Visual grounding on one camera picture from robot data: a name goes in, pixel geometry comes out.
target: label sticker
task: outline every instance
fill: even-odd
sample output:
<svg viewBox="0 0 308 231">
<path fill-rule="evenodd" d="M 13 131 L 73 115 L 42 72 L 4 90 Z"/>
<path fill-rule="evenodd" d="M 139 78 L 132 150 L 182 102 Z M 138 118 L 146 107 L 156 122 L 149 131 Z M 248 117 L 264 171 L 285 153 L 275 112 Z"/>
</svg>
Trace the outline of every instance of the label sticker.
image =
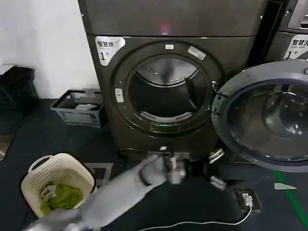
<svg viewBox="0 0 308 231">
<path fill-rule="evenodd" d="M 307 59 L 308 58 L 308 35 L 295 35 L 290 42 L 289 48 L 283 59 Z"/>
<path fill-rule="evenodd" d="M 165 49 L 166 50 L 174 50 L 174 45 L 173 44 L 166 44 Z"/>
<path fill-rule="evenodd" d="M 198 50 L 193 46 L 191 46 L 187 52 L 201 60 L 203 60 L 206 57 L 206 54 L 204 54 L 202 51 Z"/>
<path fill-rule="evenodd" d="M 123 91 L 121 88 L 116 88 L 115 89 L 115 98 L 116 98 L 116 101 L 118 103 L 124 103 L 124 98 L 123 98 Z"/>
<path fill-rule="evenodd" d="M 97 36 L 95 44 L 101 65 L 108 66 L 112 57 L 125 45 L 122 37 Z"/>
</svg>

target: number 1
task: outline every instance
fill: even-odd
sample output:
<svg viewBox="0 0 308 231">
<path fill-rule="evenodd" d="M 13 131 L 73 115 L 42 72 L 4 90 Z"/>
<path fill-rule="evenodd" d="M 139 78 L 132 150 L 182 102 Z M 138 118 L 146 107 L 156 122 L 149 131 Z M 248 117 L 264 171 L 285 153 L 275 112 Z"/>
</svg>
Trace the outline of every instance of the number 1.
<svg viewBox="0 0 308 231">
<path fill-rule="evenodd" d="M 288 57 L 286 57 L 286 58 L 289 59 L 291 54 L 292 54 L 292 51 L 289 51 Z"/>
<path fill-rule="evenodd" d="M 103 53 L 101 53 L 101 55 L 102 55 L 101 60 L 105 60 L 105 58 L 104 58 L 104 54 L 103 54 Z"/>
</svg>

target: gray plastic basket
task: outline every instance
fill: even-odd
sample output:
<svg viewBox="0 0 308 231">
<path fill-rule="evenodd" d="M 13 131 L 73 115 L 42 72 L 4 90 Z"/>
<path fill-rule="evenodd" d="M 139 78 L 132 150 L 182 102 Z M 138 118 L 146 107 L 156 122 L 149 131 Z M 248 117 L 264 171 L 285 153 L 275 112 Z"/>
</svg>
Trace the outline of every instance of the gray plastic basket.
<svg viewBox="0 0 308 231">
<path fill-rule="evenodd" d="M 77 110 L 80 104 L 97 105 L 95 110 Z M 68 90 L 51 109 L 56 111 L 68 125 L 80 125 L 99 128 L 106 121 L 104 104 L 99 90 Z"/>
</svg>

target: washing machine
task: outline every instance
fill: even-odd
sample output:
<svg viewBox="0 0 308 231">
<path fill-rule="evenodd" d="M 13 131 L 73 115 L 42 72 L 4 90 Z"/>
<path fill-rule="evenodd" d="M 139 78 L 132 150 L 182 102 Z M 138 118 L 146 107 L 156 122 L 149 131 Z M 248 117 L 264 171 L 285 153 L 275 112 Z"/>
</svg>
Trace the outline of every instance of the washing machine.
<svg viewBox="0 0 308 231">
<path fill-rule="evenodd" d="M 308 1 L 270 0 L 263 15 L 249 65 L 308 59 Z"/>
<path fill-rule="evenodd" d="M 269 1 L 248 60 L 253 67 L 216 93 L 215 130 L 248 162 L 308 171 L 307 17 L 306 0 Z"/>
<path fill-rule="evenodd" d="M 212 101 L 245 68 L 266 3 L 79 0 L 123 156 L 172 150 L 198 160 L 213 151 Z"/>
</svg>

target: white cable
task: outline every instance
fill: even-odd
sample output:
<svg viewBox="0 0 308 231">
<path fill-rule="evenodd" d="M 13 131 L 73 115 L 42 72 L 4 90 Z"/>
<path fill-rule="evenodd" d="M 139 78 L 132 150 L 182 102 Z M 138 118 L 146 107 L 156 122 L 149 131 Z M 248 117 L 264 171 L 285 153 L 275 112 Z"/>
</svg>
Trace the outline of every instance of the white cable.
<svg viewBox="0 0 308 231">
<path fill-rule="evenodd" d="M 193 224 L 193 225 L 207 225 L 207 224 L 218 224 L 218 225 L 239 225 L 241 223 L 243 223 L 251 214 L 252 212 L 252 206 L 249 206 L 249 212 L 248 214 L 240 221 L 236 222 L 236 223 L 227 223 L 227 222 L 220 222 L 220 221 L 206 221 L 206 222 L 194 222 L 194 221 L 183 221 L 183 222 L 179 222 L 173 225 L 166 225 L 166 226 L 155 226 L 155 227 L 149 227 L 149 228 L 145 228 L 145 229 L 141 229 L 138 231 L 146 231 L 146 230 L 156 230 L 156 229 L 168 229 L 168 228 L 172 228 L 178 225 L 183 225 L 183 224 Z"/>
</svg>

